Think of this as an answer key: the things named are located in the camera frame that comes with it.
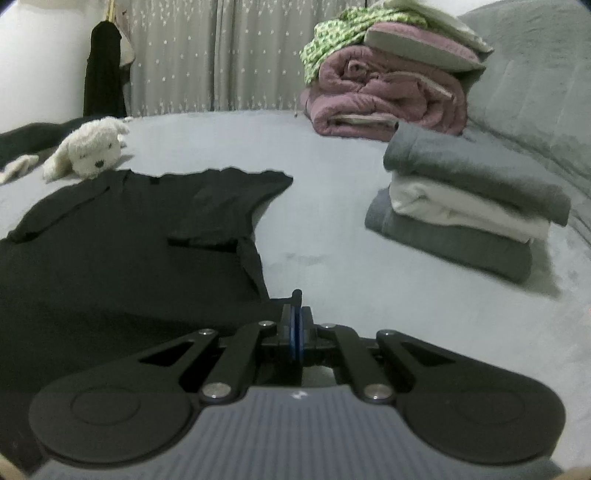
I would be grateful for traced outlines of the black t-shirt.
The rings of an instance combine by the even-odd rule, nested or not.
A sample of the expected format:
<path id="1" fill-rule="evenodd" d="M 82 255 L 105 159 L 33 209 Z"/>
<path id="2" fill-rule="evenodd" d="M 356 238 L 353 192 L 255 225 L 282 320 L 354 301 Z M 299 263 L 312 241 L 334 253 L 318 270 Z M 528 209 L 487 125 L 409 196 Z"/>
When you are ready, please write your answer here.
<path id="1" fill-rule="evenodd" d="M 109 171 L 35 204 L 1 242 L 1 452 L 41 454 L 28 425 L 51 381 L 193 331 L 280 318 L 253 242 L 276 171 Z"/>

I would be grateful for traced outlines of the folded white shirt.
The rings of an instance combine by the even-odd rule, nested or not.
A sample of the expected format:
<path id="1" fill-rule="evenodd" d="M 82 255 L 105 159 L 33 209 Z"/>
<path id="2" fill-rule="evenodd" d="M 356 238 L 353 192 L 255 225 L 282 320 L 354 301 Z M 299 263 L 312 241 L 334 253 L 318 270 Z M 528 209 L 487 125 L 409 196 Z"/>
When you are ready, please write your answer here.
<path id="1" fill-rule="evenodd" d="M 419 176 L 394 173 L 389 186 L 394 213 L 439 226 L 463 226 L 520 243 L 545 240 L 550 221 L 514 207 Z"/>

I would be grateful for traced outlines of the top folded grey shirt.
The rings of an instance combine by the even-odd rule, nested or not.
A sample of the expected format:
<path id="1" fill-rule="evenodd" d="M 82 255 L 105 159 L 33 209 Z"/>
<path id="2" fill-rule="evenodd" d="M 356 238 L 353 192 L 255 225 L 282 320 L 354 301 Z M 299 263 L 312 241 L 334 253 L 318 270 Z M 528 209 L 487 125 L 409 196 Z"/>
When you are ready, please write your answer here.
<path id="1" fill-rule="evenodd" d="M 531 157 L 401 122 L 384 154 L 384 167 L 447 183 L 557 225 L 568 224 L 571 197 L 560 179 Z"/>

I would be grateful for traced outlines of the folded pink quilt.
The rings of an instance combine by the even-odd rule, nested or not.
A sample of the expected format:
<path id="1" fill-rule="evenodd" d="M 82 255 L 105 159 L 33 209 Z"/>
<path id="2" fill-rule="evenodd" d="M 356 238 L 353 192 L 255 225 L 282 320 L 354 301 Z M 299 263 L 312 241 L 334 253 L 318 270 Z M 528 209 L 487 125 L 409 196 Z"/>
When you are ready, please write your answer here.
<path id="1" fill-rule="evenodd" d="M 453 75 L 367 46 L 329 55 L 301 107 L 324 136 L 388 142 L 404 121 L 458 135 L 467 124 L 464 89 Z"/>

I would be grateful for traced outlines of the white plush dog toy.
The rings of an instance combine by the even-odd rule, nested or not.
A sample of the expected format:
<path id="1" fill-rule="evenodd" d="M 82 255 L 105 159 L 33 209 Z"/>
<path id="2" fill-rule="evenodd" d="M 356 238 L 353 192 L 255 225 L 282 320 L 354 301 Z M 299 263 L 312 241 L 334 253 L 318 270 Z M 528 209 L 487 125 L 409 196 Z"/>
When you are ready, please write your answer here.
<path id="1" fill-rule="evenodd" d="M 52 182 L 70 173 L 89 179 L 113 168 L 125 146 L 127 123 L 127 119 L 104 117 L 81 125 L 43 163 L 44 180 Z"/>

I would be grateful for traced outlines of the grey dotted curtain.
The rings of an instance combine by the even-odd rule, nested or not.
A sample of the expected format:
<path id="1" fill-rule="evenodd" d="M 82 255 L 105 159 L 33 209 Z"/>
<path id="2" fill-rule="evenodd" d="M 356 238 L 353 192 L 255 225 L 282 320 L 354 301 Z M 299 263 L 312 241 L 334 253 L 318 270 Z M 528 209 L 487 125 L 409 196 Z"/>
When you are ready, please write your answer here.
<path id="1" fill-rule="evenodd" d="M 134 52 L 124 87 L 134 117 L 297 110 L 300 53 L 349 1 L 120 1 Z"/>

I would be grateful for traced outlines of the white cloth by black garment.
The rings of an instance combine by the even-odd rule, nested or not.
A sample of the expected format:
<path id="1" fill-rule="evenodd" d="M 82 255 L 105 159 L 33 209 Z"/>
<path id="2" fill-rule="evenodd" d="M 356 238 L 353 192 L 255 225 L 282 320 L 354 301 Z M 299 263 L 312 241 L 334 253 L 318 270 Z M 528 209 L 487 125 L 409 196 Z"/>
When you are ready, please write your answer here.
<path id="1" fill-rule="evenodd" d="M 0 184 L 4 185 L 16 178 L 26 175 L 39 162 L 39 156 L 35 154 L 22 155 L 9 162 L 0 173 Z"/>

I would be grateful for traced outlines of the black garment on bed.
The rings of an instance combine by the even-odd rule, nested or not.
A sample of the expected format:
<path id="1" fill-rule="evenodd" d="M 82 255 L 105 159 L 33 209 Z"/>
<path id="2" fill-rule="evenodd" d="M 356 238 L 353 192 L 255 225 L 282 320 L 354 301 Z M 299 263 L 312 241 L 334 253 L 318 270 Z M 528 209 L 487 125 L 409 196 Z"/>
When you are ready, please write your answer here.
<path id="1" fill-rule="evenodd" d="M 84 123 L 101 115 L 75 118 L 64 123 L 30 123 L 0 134 L 0 166 L 2 169 L 22 155 L 34 154 L 55 147 Z"/>

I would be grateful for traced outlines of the green patterned cloth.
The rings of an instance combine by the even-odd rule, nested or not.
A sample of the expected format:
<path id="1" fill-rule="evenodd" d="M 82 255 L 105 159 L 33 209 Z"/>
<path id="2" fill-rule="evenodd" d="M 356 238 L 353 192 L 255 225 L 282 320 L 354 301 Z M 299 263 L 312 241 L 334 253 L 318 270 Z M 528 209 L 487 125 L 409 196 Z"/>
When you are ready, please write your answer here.
<path id="1" fill-rule="evenodd" d="M 315 25 L 314 35 L 301 50 L 304 68 L 304 84 L 309 85 L 318 78 L 322 63 L 332 54 L 363 42 L 370 27 L 377 23 L 399 22 L 406 25 L 428 27 L 427 19 L 412 10 L 384 7 L 351 7 L 337 18 Z"/>

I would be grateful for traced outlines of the pink grey pillow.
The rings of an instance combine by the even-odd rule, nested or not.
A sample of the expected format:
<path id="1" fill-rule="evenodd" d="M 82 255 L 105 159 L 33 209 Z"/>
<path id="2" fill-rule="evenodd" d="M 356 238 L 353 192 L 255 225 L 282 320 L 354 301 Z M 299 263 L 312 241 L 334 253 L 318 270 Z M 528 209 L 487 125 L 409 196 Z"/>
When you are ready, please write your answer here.
<path id="1" fill-rule="evenodd" d="M 470 48 L 440 34 L 401 22 L 374 24 L 366 32 L 363 44 L 450 73 L 485 69 Z"/>

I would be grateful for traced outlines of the hanging black coat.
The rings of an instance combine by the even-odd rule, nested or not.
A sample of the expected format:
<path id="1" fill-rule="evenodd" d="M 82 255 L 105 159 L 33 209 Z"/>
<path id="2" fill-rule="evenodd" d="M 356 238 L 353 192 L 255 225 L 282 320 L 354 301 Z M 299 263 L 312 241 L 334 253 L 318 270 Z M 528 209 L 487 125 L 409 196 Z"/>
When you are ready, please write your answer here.
<path id="1" fill-rule="evenodd" d="M 127 116 L 120 73 L 121 34 L 105 20 L 92 30 L 84 81 L 84 116 Z"/>

